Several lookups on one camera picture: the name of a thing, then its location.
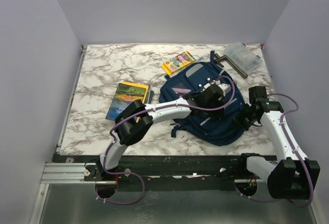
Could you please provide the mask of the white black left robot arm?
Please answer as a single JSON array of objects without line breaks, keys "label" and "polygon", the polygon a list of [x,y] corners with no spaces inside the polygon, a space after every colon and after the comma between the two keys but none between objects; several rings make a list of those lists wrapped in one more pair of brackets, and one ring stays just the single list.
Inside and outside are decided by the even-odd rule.
[{"label": "white black left robot arm", "polygon": [[100,156],[96,174],[102,180],[113,177],[114,168],[126,149],[138,143],[154,124],[174,119],[185,119],[197,112],[213,113],[223,110],[232,101],[235,87],[215,82],[206,84],[201,91],[160,104],[131,103],[115,120],[110,130],[113,138]]}]

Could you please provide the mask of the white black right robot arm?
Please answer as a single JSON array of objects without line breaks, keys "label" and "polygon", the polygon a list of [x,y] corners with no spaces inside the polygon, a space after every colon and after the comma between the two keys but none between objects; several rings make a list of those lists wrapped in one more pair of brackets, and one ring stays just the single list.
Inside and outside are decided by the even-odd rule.
[{"label": "white black right robot arm", "polygon": [[243,153],[236,172],[244,179],[253,174],[258,176],[267,183],[269,194],[274,199],[312,200],[320,165],[316,160],[310,160],[298,146],[282,105],[268,97],[264,86],[251,87],[249,104],[234,121],[244,130],[258,122],[266,130],[278,162],[273,164],[259,154]]}]

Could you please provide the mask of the navy blue student backpack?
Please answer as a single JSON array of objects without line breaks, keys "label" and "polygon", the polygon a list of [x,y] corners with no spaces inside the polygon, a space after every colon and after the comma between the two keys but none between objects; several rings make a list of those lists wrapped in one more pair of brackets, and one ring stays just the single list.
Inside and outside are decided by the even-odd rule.
[{"label": "navy blue student backpack", "polygon": [[210,118],[207,115],[201,117],[189,116],[185,119],[174,119],[176,126],[172,129],[171,136],[176,136],[177,130],[186,130],[196,137],[217,146],[228,145],[236,141],[244,133],[242,128],[235,128],[233,118],[239,114],[245,106],[244,98],[234,83],[233,78],[214,58],[214,51],[210,52],[209,62],[193,63],[173,77],[168,77],[160,88],[159,102],[174,101],[184,95],[176,94],[172,88],[190,89],[190,93],[200,91],[206,84],[215,82],[229,84],[235,87],[232,101],[223,111],[223,119]]}]

